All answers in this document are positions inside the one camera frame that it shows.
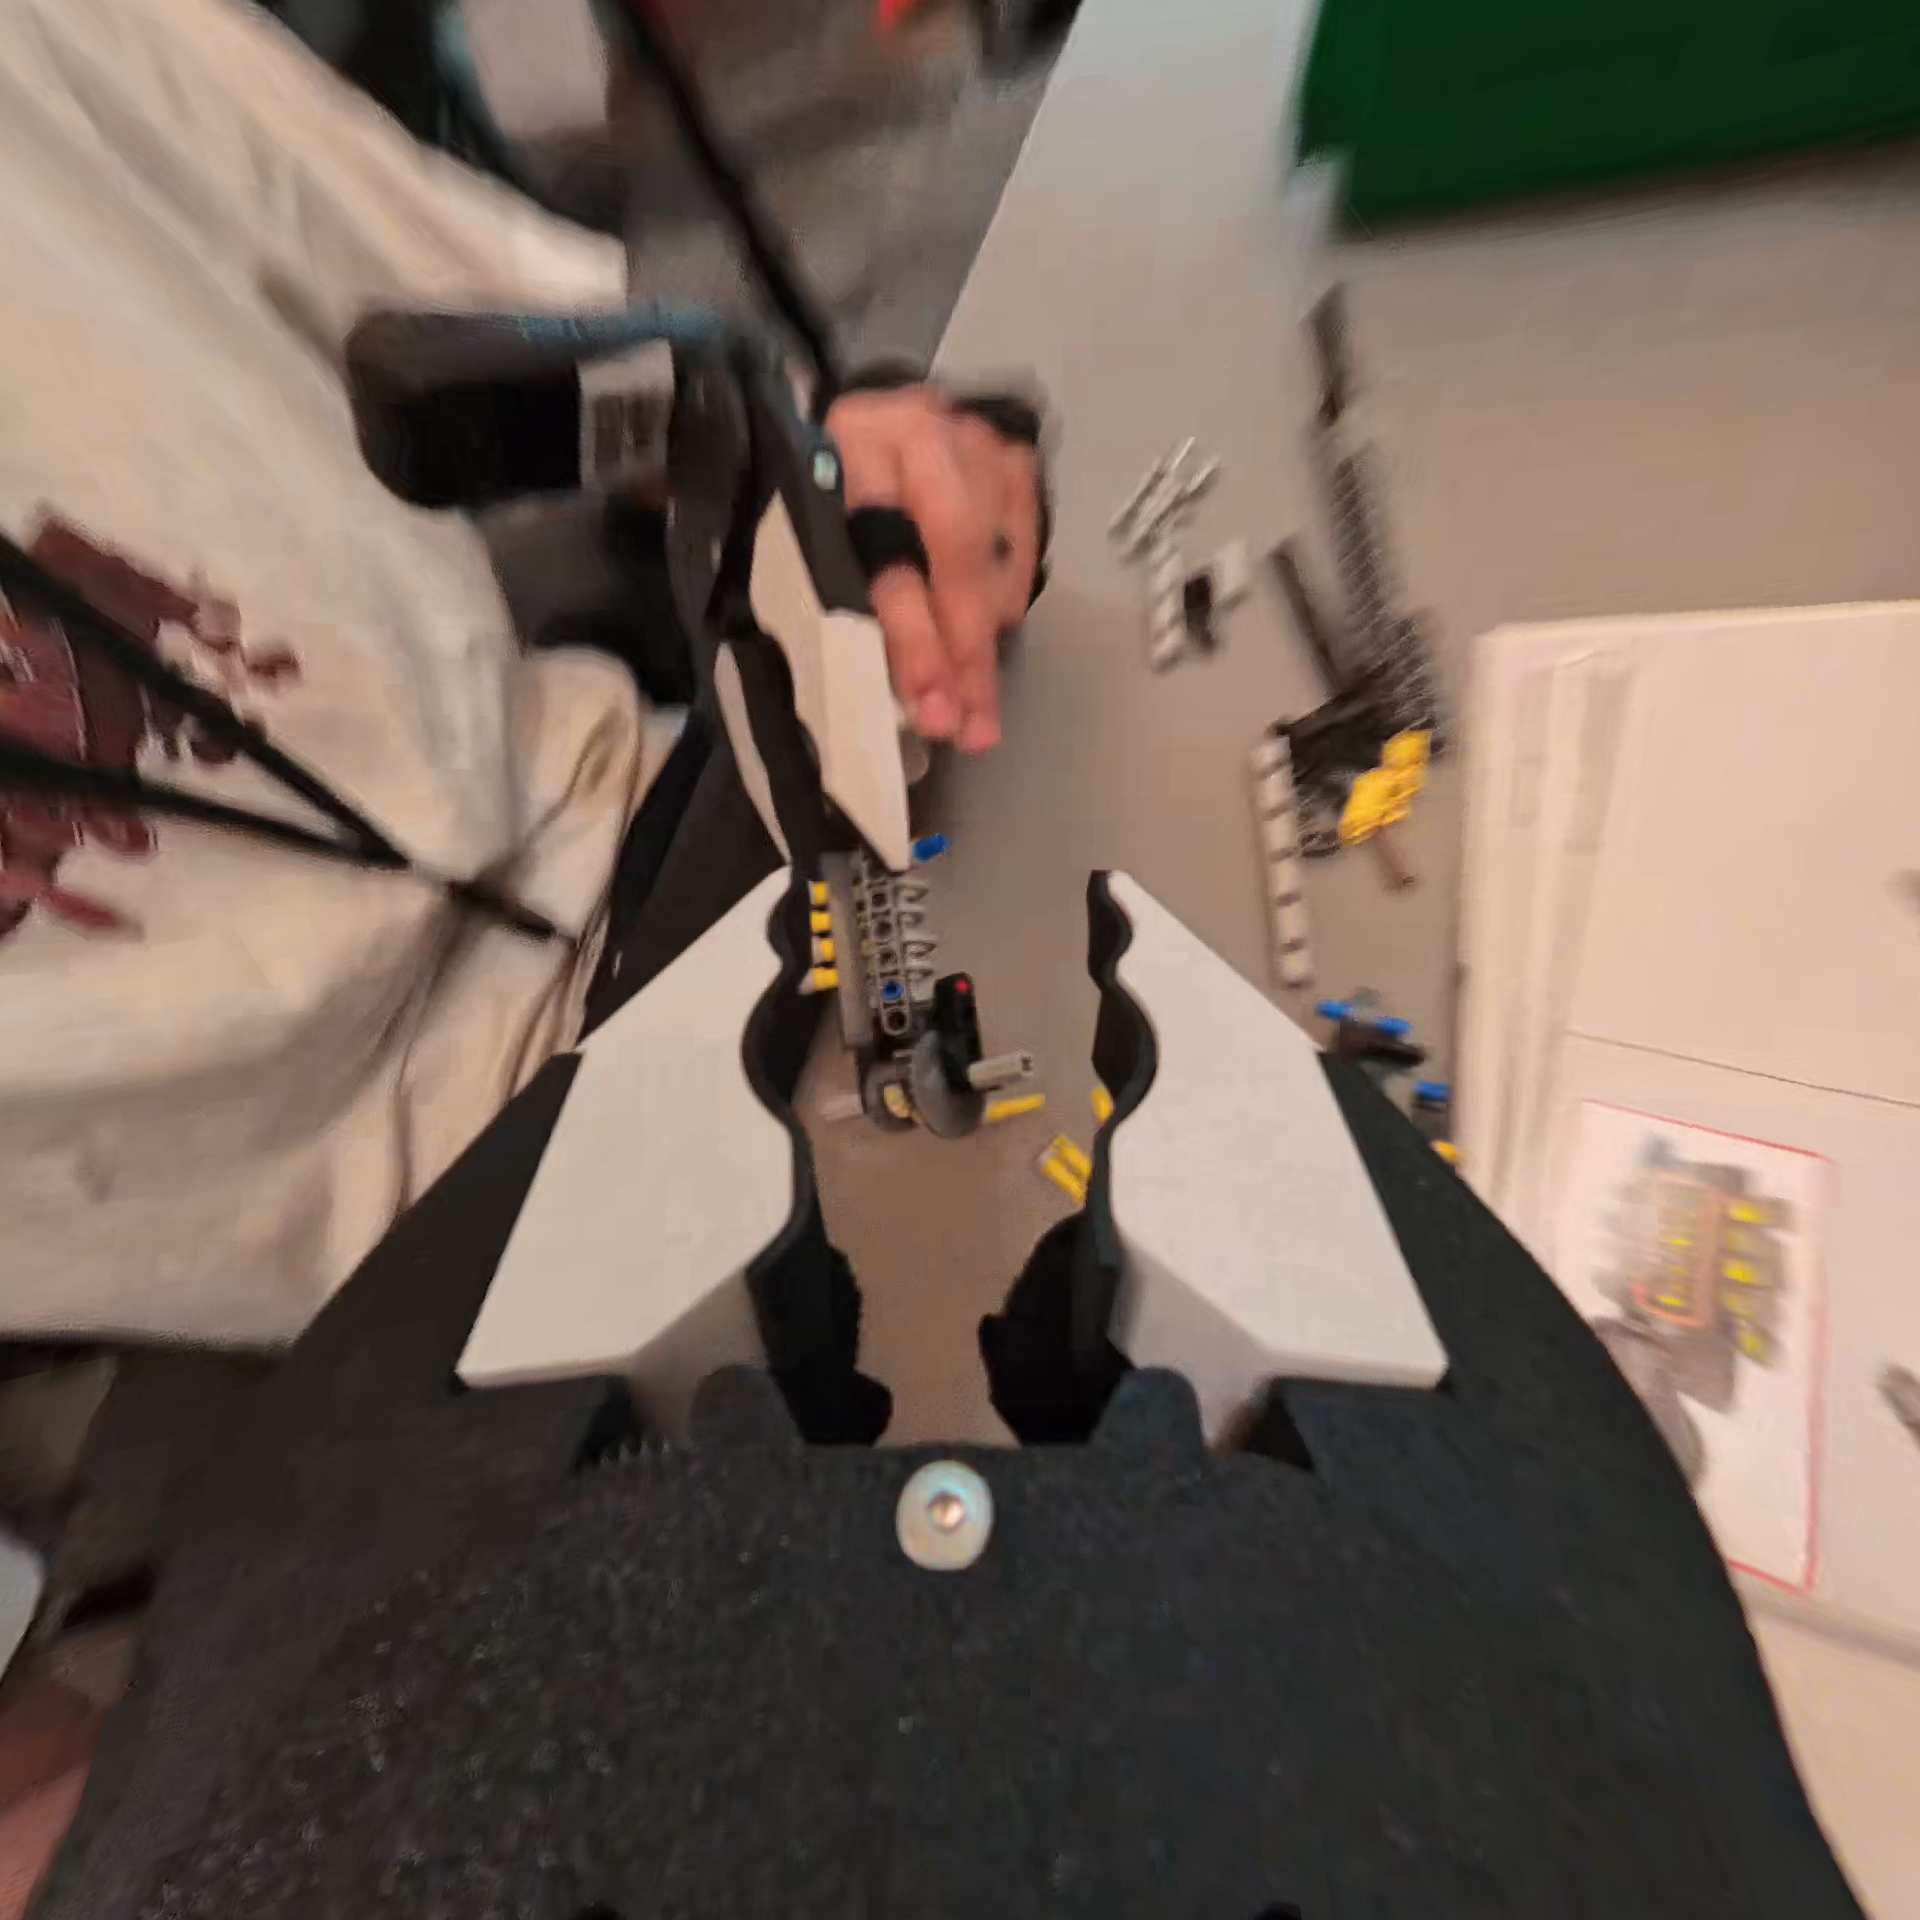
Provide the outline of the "building instruction booklet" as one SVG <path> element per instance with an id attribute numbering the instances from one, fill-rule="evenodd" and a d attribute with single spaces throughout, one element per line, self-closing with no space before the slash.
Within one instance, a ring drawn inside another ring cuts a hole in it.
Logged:
<path id="1" fill-rule="evenodd" d="M 1476 642 L 1455 1139 L 1741 1585 L 1916 1659 L 1916 602 Z"/>

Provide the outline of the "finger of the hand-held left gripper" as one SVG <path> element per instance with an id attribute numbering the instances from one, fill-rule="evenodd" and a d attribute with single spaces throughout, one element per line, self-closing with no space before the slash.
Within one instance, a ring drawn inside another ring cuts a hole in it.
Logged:
<path id="1" fill-rule="evenodd" d="M 827 853 L 826 788 L 780 647 L 719 640 L 714 695 L 733 765 L 782 861 L 820 867 Z"/>
<path id="2" fill-rule="evenodd" d="M 753 546 L 749 609 L 791 690 L 777 697 L 812 770 L 801 800 L 822 802 L 891 874 L 915 865 L 902 716 L 873 613 L 833 609 L 813 584 L 791 515 L 763 515 Z"/>

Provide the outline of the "green plastic bin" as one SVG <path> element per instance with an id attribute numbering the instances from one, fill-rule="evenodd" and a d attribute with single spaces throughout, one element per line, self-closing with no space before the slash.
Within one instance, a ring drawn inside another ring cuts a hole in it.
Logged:
<path id="1" fill-rule="evenodd" d="M 1916 125 L 1916 2 L 1326 2 L 1291 155 L 1395 225 Z"/>

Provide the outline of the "small white blue toy piece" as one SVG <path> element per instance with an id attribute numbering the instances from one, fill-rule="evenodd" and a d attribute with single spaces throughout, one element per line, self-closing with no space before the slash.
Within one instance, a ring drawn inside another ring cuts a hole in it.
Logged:
<path id="1" fill-rule="evenodd" d="M 1108 522 L 1124 564 L 1141 571 L 1143 651 L 1148 669 L 1165 675 L 1189 657 L 1219 647 L 1219 621 L 1252 587 L 1254 555 L 1231 537 L 1199 562 L 1189 560 L 1194 512 L 1219 477 L 1219 459 L 1196 440 L 1179 440 L 1148 467 Z"/>

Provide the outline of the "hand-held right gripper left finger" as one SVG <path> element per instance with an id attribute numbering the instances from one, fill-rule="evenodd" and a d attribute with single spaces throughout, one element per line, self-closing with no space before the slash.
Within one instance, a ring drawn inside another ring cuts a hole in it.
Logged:
<path id="1" fill-rule="evenodd" d="M 763 1361 L 747 1275 L 798 1176 L 746 1044 L 783 969 L 773 925 L 791 882 L 762 881 L 583 1044 L 461 1386 L 611 1378 L 644 1426 L 678 1434 L 709 1375 Z"/>

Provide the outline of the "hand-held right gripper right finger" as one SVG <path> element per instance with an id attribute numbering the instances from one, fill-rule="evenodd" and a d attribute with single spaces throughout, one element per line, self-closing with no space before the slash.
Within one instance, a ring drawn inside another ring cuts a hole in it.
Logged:
<path id="1" fill-rule="evenodd" d="M 1212 1450 L 1273 1386 L 1435 1391 L 1445 1344 L 1319 1050 L 1124 871 L 1089 879 L 1089 1352 L 1182 1378 Z"/>

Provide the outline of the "grey toy beam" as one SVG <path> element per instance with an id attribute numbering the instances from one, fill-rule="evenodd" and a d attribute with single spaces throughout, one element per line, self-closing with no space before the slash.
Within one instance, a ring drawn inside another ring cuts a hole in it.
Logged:
<path id="1" fill-rule="evenodd" d="M 1263 732 L 1251 754 L 1251 807 L 1263 868 L 1263 923 L 1271 969 L 1290 993 L 1315 981 L 1311 925 L 1305 901 L 1305 842 L 1290 735 Z"/>

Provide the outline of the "pile of yellow toy pins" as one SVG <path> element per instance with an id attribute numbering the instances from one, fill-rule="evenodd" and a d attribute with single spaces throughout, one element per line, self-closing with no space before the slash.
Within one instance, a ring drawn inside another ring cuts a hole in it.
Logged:
<path id="1" fill-rule="evenodd" d="M 1114 1093 L 1103 1084 L 1095 1084 L 1091 1091 L 1095 1136 L 1108 1124 L 1114 1111 Z M 1062 1193 L 1074 1209 L 1081 1209 L 1093 1185 L 1093 1151 L 1070 1133 L 1054 1133 L 1037 1156 L 1037 1173 L 1058 1193 Z"/>

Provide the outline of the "black toy gear assembly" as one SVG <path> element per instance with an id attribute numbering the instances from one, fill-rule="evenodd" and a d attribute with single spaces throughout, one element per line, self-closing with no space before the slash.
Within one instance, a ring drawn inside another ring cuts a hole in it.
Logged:
<path id="1" fill-rule="evenodd" d="M 941 833 L 916 837 L 902 871 L 863 848 L 837 853 L 806 881 L 803 991 L 834 1001 L 855 1071 L 834 1117 L 961 1141 L 1045 1109 L 1031 1052 L 988 1052 L 971 973 L 943 972 L 927 868 L 949 848 Z"/>

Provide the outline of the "partly built toy chassis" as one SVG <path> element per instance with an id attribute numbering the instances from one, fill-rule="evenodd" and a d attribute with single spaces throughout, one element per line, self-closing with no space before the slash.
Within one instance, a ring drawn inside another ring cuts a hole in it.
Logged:
<path id="1" fill-rule="evenodd" d="M 1429 1047 L 1412 1023 L 1385 1008 L 1375 993 L 1317 999 L 1326 1052 L 1362 1073 L 1452 1168 L 1463 1168 L 1455 1146 L 1454 1088 L 1431 1073 Z"/>

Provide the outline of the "long black toy beam assembly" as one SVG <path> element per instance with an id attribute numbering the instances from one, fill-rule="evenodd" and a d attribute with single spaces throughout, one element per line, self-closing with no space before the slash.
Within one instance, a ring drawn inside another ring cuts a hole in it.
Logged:
<path id="1" fill-rule="evenodd" d="M 1397 834 L 1431 759 L 1449 751 L 1446 704 L 1423 620 L 1405 603 L 1387 551 L 1375 453 L 1355 425 L 1353 325 L 1340 285 L 1311 305 L 1305 338 L 1305 455 L 1326 519 L 1335 603 L 1315 593 L 1298 540 L 1271 551 L 1282 607 L 1326 693 L 1308 714 L 1279 722 L 1278 737 L 1290 754 L 1303 853 L 1370 848 L 1387 891 L 1404 893 L 1418 879 Z"/>

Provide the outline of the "person's left hand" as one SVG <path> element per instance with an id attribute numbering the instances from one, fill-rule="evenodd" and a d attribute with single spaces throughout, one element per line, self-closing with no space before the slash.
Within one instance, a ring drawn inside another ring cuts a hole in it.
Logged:
<path id="1" fill-rule="evenodd" d="M 1041 570 L 1041 455 L 930 386 L 858 392 L 826 419 L 853 509 L 908 517 L 927 570 L 871 578 L 890 677 L 927 740 L 967 754 L 1002 737 L 1002 655 Z"/>

